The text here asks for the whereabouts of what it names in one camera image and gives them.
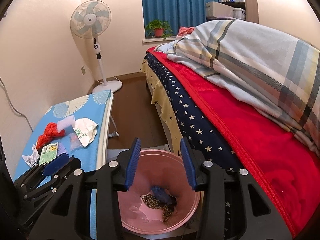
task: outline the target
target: pink towel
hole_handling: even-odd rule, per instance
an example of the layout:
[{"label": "pink towel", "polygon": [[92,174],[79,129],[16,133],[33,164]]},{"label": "pink towel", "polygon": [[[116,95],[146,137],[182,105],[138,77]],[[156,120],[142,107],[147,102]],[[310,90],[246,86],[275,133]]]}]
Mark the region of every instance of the pink towel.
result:
[{"label": "pink towel", "polygon": [[180,27],[177,37],[191,34],[195,30],[194,27]]}]

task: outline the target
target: plaid blanket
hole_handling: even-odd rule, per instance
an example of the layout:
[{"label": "plaid blanket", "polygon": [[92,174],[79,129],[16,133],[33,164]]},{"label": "plaid blanket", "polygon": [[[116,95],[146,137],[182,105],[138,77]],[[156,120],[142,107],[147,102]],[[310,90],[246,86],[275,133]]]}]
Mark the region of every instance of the plaid blanket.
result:
[{"label": "plaid blanket", "polygon": [[316,48],[262,25],[216,20],[156,50],[226,88],[319,156],[320,58]]}]

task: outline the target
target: wooden floor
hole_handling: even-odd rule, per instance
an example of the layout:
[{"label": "wooden floor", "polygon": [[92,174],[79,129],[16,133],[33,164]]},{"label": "wooden floor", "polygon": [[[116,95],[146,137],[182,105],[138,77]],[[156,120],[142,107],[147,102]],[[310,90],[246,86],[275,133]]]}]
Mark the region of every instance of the wooden floor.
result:
[{"label": "wooden floor", "polygon": [[120,136],[109,138],[108,149],[130,148],[135,137],[140,138],[142,148],[168,143],[156,107],[151,104],[145,76],[125,79],[122,83],[122,88],[114,94],[112,106]]}]

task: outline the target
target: fan blade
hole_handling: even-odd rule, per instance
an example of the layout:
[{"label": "fan blade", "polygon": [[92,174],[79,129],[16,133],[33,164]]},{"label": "fan blade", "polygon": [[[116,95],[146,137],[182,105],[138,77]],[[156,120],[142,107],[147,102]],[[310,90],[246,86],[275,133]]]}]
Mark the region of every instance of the fan blade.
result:
[{"label": "fan blade", "polygon": [[98,11],[95,13],[97,17],[103,16],[103,17],[109,17],[109,11]]},{"label": "fan blade", "polygon": [[95,34],[98,34],[102,31],[101,23],[97,20],[96,23],[92,26],[92,30]]},{"label": "fan blade", "polygon": [[91,2],[91,3],[89,3],[88,8],[87,8],[87,14],[88,14],[88,13],[93,13],[93,8],[94,8],[97,4],[98,4],[97,2]]},{"label": "fan blade", "polygon": [[76,19],[78,22],[83,22],[83,16],[81,16],[79,12],[76,12],[74,19]]},{"label": "fan blade", "polygon": [[77,30],[79,34],[85,34],[90,29],[90,26],[84,26],[80,30]]}]

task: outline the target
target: electric fan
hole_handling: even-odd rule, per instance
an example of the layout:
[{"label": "electric fan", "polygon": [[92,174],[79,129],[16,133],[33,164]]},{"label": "electric fan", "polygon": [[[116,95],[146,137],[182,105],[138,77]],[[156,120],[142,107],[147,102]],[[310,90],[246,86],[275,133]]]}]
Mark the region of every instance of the electric fan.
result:
[{"label": "electric fan", "polygon": [[93,39],[93,48],[94,52],[97,54],[103,79],[103,83],[95,87],[92,91],[93,93],[108,89],[115,92],[122,87],[121,81],[107,82],[101,60],[98,36],[108,28],[110,21],[111,11],[108,5],[100,0],[90,0],[79,5],[73,12],[70,20],[70,28],[75,35],[84,39]]}]

